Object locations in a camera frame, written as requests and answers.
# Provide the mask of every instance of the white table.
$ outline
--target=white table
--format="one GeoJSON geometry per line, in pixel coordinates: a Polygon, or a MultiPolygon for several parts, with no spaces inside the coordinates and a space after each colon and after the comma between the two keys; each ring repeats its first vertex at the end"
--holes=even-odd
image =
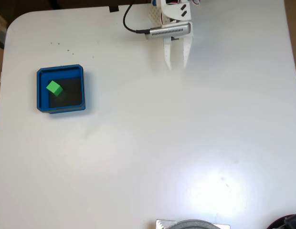
{"type": "MultiPolygon", "coordinates": [[[[162,40],[123,27],[126,8],[32,12],[9,27],[0,229],[152,229],[156,219],[265,229],[296,213],[283,1],[203,1],[187,69],[181,54],[172,71],[162,40]],[[70,64],[85,70],[86,110],[41,113],[36,72],[70,64]]],[[[128,25],[149,28],[148,8],[134,6],[128,25]]]]}

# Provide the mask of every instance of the blue container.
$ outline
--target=blue container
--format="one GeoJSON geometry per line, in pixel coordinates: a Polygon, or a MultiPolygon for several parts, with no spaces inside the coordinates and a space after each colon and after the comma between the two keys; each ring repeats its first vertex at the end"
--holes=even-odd
{"type": "Polygon", "coordinates": [[[37,108],[50,114],[84,110],[83,68],[78,64],[41,68],[37,72],[37,108]],[[51,81],[63,88],[58,97],[46,88],[51,81]]]}

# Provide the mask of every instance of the green cube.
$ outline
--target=green cube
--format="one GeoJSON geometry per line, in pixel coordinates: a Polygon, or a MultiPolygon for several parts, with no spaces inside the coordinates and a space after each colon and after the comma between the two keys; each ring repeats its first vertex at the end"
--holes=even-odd
{"type": "Polygon", "coordinates": [[[62,87],[59,84],[57,84],[55,81],[51,81],[46,88],[50,92],[52,92],[55,96],[58,96],[63,91],[62,87]]]}

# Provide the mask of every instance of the round metal base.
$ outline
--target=round metal base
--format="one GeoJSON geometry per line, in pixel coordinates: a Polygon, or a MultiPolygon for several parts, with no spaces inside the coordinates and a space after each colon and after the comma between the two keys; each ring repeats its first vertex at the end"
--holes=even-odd
{"type": "Polygon", "coordinates": [[[219,229],[219,227],[216,227],[206,221],[193,219],[179,222],[170,229],[219,229]]]}

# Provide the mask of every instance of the black cable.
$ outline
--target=black cable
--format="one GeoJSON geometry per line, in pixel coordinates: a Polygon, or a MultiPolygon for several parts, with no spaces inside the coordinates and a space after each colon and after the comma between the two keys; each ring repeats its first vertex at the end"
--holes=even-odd
{"type": "Polygon", "coordinates": [[[133,0],[133,2],[130,4],[130,6],[128,7],[128,9],[126,10],[125,12],[125,15],[124,15],[124,18],[123,18],[123,24],[124,24],[124,27],[131,31],[131,32],[135,32],[135,33],[144,33],[144,34],[150,34],[150,29],[147,29],[147,30],[133,30],[133,29],[130,29],[129,27],[127,27],[126,25],[126,16],[127,16],[127,13],[129,12],[131,6],[134,4],[135,0],[133,0]]]}

